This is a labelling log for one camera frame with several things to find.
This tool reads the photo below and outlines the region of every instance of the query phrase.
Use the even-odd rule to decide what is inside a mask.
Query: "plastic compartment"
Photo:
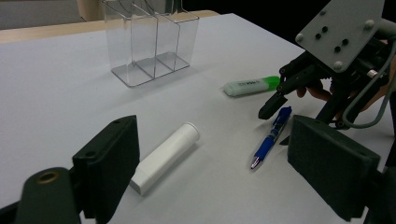
[[[181,2],[102,3],[111,72],[125,85],[135,87],[190,65],[199,17]]]

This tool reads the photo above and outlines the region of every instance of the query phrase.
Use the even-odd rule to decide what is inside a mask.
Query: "dark background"
[[[255,3],[244,1],[243,4],[236,4],[230,0],[182,1],[183,8],[187,11],[208,9],[219,14],[234,13],[293,44],[294,37],[330,2],[276,0]],[[396,22],[396,0],[385,0],[382,17]]]

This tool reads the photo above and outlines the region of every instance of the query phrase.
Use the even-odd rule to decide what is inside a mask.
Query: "green highlighter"
[[[223,89],[229,96],[239,96],[259,91],[273,91],[279,85],[277,76],[229,82]]]

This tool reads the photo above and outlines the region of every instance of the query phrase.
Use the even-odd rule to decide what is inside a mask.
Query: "highlighter cap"
[[[264,82],[266,82],[268,86],[268,91],[273,91],[276,89],[276,87],[279,85],[280,78],[276,76],[272,77],[265,77],[262,79]]]

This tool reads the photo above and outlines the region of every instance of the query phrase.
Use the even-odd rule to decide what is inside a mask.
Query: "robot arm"
[[[279,70],[281,83],[260,110],[259,119],[271,118],[286,103],[286,94],[329,78],[333,95],[316,119],[334,123],[336,129],[348,129],[341,119],[332,120],[334,116],[353,103],[346,114],[347,121],[353,122],[389,82],[388,58],[394,52],[391,44],[379,38],[395,36],[396,25],[381,18],[383,5],[384,1],[332,0],[323,8],[297,34],[296,42],[305,52]],[[361,95],[355,100],[350,97],[352,92]]]

